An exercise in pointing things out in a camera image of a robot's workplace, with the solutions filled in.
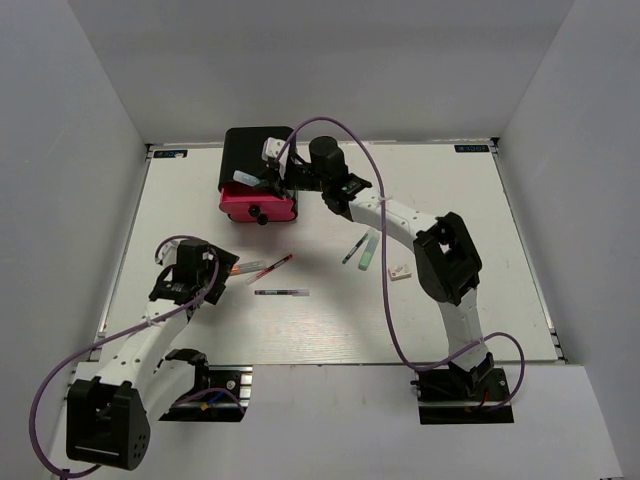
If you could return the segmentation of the purple pen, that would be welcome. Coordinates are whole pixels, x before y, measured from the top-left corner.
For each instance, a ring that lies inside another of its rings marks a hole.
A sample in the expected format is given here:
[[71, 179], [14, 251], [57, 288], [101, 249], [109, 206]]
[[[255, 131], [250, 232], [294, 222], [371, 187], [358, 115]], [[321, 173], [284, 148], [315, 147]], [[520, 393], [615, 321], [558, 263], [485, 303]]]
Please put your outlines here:
[[301, 289], [256, 289], [254, 291], [256, 296], [295, 296], [306, 297], [310, 295], [310, 290], [306, 288]]

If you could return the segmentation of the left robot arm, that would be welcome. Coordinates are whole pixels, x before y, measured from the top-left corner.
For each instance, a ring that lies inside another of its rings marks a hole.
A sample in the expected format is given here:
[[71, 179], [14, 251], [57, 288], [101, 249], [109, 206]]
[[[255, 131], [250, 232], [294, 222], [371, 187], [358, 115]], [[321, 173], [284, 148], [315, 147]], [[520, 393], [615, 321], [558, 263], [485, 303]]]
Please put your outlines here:
[[132, 471], [150, 444], [151, 426], [183, 398], [199, 399], [211, 387], [204, 353], [173, 346], [205, 303], [214, 305], [238, 255], [201, 238], [174, 235], [154, 254], [162, 270], [142, 318], [89, 380], [67, 395], [69, 459]]

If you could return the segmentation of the green pen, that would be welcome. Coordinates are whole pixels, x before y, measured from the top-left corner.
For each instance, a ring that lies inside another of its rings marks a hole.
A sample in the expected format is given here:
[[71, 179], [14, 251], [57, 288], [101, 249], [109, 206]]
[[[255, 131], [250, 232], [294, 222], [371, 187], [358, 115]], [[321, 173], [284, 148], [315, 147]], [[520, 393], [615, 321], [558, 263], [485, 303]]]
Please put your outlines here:
[[353, 247], [348, 251], [345, 257], [342, 259], [341, 263], [344, 265], [356, 254], [356, 252], [365, 244], [369, 237], [374, 232], [373, 229], [369, 228], [366, 233], [353, 245]]

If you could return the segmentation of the orange highlighter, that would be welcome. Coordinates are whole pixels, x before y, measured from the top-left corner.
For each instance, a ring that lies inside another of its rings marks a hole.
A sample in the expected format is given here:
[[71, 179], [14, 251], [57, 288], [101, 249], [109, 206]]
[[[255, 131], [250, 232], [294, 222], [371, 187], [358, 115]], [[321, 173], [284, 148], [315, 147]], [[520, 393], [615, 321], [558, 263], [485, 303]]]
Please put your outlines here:
[[232, 276], [244, 275], [248, 273], [259, 272], [264, 270], [265, 268], [266, 268], [265, 260], [237, 263], [232, 267], [230, 274]]

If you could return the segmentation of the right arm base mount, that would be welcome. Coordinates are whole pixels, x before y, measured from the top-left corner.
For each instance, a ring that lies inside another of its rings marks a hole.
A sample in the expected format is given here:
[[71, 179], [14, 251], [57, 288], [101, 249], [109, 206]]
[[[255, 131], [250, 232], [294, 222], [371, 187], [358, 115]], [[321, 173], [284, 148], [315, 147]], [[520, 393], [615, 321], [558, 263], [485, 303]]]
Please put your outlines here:
[[421, 425], [512, 424], [513, 409], [502, 368], [495, 368], [473, 392], [456, 385], [447, 369], [416, 373], [410, 381], [416, 393]]

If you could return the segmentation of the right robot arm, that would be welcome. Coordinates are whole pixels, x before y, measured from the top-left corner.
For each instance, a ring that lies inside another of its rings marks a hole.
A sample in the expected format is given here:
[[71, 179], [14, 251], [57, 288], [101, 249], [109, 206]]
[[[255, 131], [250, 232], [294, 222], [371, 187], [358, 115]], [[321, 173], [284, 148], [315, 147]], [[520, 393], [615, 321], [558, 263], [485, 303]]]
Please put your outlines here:
[[271, 170], [263, 177], [271, 183], [318, 191], [333, 213], [413, 252], [420, 286], [441, 312], [450, 356], [444, 364], [452, 373], [453, 390], [466, 399], [484, 391], [494, 361], [483, 341], [477, 307], [482, 261], [463, 219], [453, 212], [427, 215], [383, 196], [348, 170], [344, 151], [332, 137], [311, 141], [309, 162], [284, 140], [269, 137], [260, 144], [262, 161]]

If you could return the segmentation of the pink top drawer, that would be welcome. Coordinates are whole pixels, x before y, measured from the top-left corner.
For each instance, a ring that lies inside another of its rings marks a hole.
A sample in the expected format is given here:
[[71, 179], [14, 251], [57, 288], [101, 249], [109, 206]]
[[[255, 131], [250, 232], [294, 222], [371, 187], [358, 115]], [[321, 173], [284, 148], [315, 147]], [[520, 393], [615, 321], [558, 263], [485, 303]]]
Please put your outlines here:
[[240, 183], [230, 183], [220, 190], [219, 209], [238, 223], [290, 222], [297, 217], [297, 201], [279, 198], [268, 191]]

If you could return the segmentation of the blue highlighter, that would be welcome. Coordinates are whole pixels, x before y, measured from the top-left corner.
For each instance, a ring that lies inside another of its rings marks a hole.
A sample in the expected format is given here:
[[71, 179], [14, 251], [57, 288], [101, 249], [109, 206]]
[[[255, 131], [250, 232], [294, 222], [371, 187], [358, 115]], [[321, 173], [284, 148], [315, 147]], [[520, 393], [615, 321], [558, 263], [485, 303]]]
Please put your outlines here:
[[233, 180], [250, 188], [259, 188], [264, 184], [264, 181], [258, 177], [240, 170], [234, 171]]

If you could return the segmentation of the green highlighter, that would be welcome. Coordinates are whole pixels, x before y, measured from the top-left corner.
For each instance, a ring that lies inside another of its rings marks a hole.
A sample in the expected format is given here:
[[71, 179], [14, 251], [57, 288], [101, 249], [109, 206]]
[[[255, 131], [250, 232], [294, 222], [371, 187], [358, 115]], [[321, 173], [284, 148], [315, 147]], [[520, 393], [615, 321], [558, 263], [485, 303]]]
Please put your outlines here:
[[375, 251], [377, 249], [379, 239], [380, 239], [380, 235], [378, 233], [372, 233], [371, 235], [368, 236], [365, 249], [362, 252], [362, 255], [358, 262], [359, 270], [366, 271], [369, 268], [373, 260]]

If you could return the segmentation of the white eraser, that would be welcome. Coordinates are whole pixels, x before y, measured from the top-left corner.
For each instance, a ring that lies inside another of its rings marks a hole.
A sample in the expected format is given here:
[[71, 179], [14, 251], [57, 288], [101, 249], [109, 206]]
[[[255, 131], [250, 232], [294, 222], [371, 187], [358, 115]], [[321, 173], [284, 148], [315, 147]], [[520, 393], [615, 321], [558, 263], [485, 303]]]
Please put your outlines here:
[[391, 266], [387, 269], [387, 273], [391, 281], [404, 280], [412, 276], [412, 270], [408, 264]]

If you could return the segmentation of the red pen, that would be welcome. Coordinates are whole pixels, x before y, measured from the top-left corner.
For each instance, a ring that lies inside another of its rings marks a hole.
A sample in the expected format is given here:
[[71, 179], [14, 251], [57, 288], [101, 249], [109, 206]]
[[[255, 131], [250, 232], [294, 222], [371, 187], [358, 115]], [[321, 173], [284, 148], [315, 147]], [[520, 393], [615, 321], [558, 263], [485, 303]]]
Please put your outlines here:
[[262, 269], [261, 271], [256, 273], [254, 276], [252, 276], [251, 278], [247, 279], [245, 281], [246, 285], [251, 285], [251, 284], [257, 282], [258, 280], [260, 280], [264, 276], [268, 275], [272, 271], [274, 271], [274, 270], [280, 268], [281, 266], [285, 265], [287, 262], [292, 260], [293, 257], [294, 257], [294, 255], [292, 253], [290, 253], [290, 254], [286, 255], [285, 257], [283, 257], [282, 259], [276, 261], [272, 265]]

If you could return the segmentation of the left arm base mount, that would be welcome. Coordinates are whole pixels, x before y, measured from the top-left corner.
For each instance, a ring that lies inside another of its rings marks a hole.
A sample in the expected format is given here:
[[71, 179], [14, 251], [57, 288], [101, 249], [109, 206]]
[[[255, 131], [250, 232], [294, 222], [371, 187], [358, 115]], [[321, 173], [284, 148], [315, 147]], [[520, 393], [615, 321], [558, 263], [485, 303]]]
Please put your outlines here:
[[248, 410], [252, 366], [209, 366], [196, 377], [195, 387], [179, 398], [160, 420], [182, 423], [239, 423]]

